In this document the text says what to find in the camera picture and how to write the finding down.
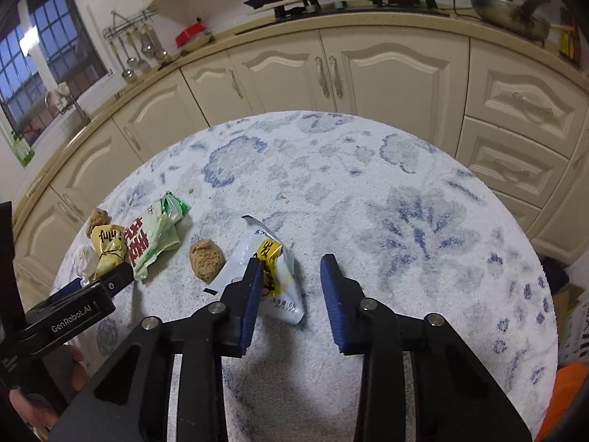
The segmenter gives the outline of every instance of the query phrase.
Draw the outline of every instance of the window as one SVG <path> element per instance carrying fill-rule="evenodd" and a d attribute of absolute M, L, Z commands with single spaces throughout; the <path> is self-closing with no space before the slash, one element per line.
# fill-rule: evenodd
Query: window
<path fill-rule="evenodd" d="M 0 104 L 14 132 L 32 145 L 57 116 L 45 106 L 47 85 L 67 82 L 77 99 L 107 71 L 74 0 L 26 0 L 26 6 L 30 23 L 13 8 L 0 34 Z"/>

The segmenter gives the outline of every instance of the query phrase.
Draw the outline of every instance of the white tablecloth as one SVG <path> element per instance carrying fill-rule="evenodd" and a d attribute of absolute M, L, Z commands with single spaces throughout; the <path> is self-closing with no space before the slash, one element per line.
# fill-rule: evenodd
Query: white tablecloth
<path fill-rule="evenodd" d="M 450 156 L 361 117 L 269 113 L 162 151 L 100 207 L 128 225 L 165 191 L 191 206 L 177 225 L 181 248 L 160 255 L 149 278 L 76 339 L 91 372 L 143 317 L 183 318 L 210 302 L 188 248 L 210 237 L 229 257 L 250 214 L 292 249 L 306 317 L 298 326 L 259 317 L 247 355 L 224 360 L 230 440 L 352 439 L 361 357 L 333 342 L 319 280 L 325 253 L 397 313 L 443 314 L 537 433 L 557 365 L 549 287 L 507 209 Z M 74 256 L 88 243 L 82 229 L 54 289 L 75 277 Z"/>

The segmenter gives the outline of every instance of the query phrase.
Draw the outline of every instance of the hanging spoon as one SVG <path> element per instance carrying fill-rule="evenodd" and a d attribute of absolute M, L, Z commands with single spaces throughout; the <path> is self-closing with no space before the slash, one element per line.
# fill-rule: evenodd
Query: hanging spoon
<path fill-rule="evenodd" d="M 129 56 L 129 52 L 127 51 L 127 47 L 125 46 L 125 42 L 123 41 L 123 38 L 121 38 L 120 36 L 119 36 L 119 43 L 123 47 L 123 51 L 125 52 L 125 55 L 127 56 L 127 64 L 133 69 L 137 68 L 139 66 L 139 61 L 134 56 Z"/>
<path fill-rule="evenodd" d="M 135 46 L 135 40 L 133 39 L 133 35 L 131 34 L 131 32 L 127 32 L 127 41 L 129 42 L 129 45 L 131 45 L 133 47 L 133 49 L 135 50 L 135 52 L 137 54 L 137 59 L 138 59 L 137 60 L 137 67 L 138 67 L 138 69 L 140 69 L 142 73 L 149 71 L 151 69 L 151 65 L 141 57 L 139 50 Z"/>
<path fill-rule="evenodd" d="M 111 50 L 114 53 L 114 56 L 117 57 L 117 61 L 121 65 L 121 68 L 123 68 L 123 73 L 121 73 L 121 76 L 123 77 L 123 79 L 125 81 L 129 81 L 129 80 L 135 78 L 135 72 L 132 69 L 129 69 L 129 68 L 126 68 L 125 67 L 125 65 L 121 61 L 121 57 L 119 56 L 119 52 L 117 51 L 117 47 L 114 46 L 114 43 L 113 42 L 110 42 L 110 46 L 111 46 Z"/>

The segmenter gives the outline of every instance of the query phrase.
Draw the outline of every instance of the orange object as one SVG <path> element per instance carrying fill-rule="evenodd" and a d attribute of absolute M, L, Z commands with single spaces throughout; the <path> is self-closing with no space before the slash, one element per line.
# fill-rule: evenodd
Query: orange object
<path fill-rule="evenodd" d="M 540 442 L 546 437 L 558 421 L 562 419 L 572 404 L 573 399 L 575 399 L 576 393 L 578 393 L 581 385 L 583 385 L 588 373 L 589 369 L 579 361 L 557 371 L 549 408 L 535 442 Z"/>

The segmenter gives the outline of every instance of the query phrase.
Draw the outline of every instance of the yellow label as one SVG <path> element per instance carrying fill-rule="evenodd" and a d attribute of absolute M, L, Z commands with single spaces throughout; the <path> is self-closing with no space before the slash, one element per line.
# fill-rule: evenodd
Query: yellow label
<path fill-rule="evenodd" d="M 281 284 L 276 274 L 276 259 L 281 254 L 282 246 L 273 239 L 264 239 L 254 257 L 257 257 L 264 267 L 264 288 L 262 296 L 279 296 Z"/>
<path fill-rule="evenodd" d="M 560 50 L 560 52 L 566 56 L 570 56 L 571 55 L 571 51 L 570 51 L 570 45 L 569 45 L 569 36 L 568 36 L 568 32 L 560 32 L 559 38 L 558 38 L 558 49 Z"/>

